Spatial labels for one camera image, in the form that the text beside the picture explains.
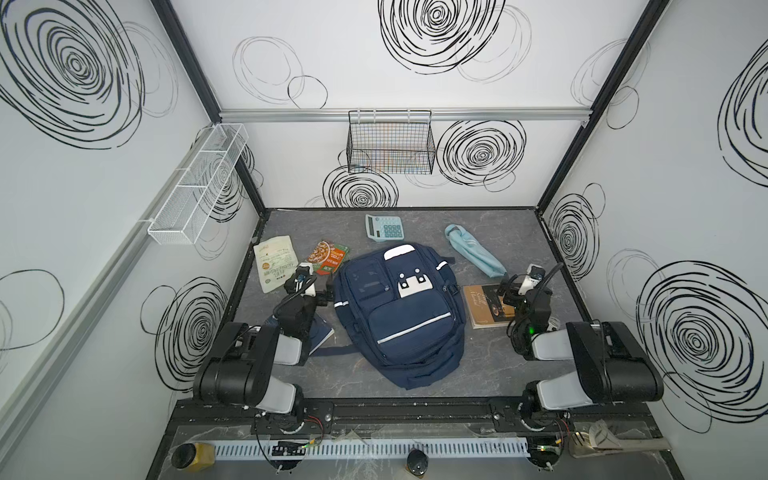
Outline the navy blue student backpack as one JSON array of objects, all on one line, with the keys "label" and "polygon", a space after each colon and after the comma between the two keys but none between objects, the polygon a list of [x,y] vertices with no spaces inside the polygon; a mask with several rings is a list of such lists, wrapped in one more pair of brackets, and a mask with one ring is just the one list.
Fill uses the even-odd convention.
[{"label": "navy blue student backpack", "polygon": [[333,306],[351,343],[314,354],[359,353],[406,390],[444,379],[465,350],[467,315],[454,263],[419,243],[344,262],[334,277]]}]

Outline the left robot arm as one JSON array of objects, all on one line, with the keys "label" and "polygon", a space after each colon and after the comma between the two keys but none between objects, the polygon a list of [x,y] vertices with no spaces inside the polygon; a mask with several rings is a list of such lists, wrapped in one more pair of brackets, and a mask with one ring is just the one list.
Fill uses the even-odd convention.
[{"label": "left robot arm", "polygon": [[273,376],[276,365],[302,366],[334,329],[316,310],[333,299],[330,288],[316,288],[307,266],[286,281],[287,295],[261,325],[229,322],[216,337],[193,381],[193,398],[207,404],[253,407],[298,416],[301,388]]}]

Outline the brown scroll cover book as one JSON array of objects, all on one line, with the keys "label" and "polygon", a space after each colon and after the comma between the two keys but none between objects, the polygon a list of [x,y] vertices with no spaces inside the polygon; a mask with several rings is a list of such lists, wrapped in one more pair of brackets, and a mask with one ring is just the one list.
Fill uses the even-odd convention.
[{"label": "brown scroll cover book", "polygon": [[463,287],[468,316],[474,329],[500,328],[515,319],[515,308],[503,302],[498,289],[498,285]]}]

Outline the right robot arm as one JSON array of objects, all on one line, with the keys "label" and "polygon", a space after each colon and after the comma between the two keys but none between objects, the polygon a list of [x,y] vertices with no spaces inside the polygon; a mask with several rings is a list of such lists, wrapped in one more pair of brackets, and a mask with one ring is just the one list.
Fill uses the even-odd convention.
[{"label": "right robot arm", "polygon": [[514,310],[507,335],[516,353],[529,361],[574,364],[572,372],[529,383],[520,415],[532,419],[545,412],[661,400],[662,376],[624,323],[593,320],[550,328],[554,274],[533,266],[503,279],[497,290],[501,303]]}]

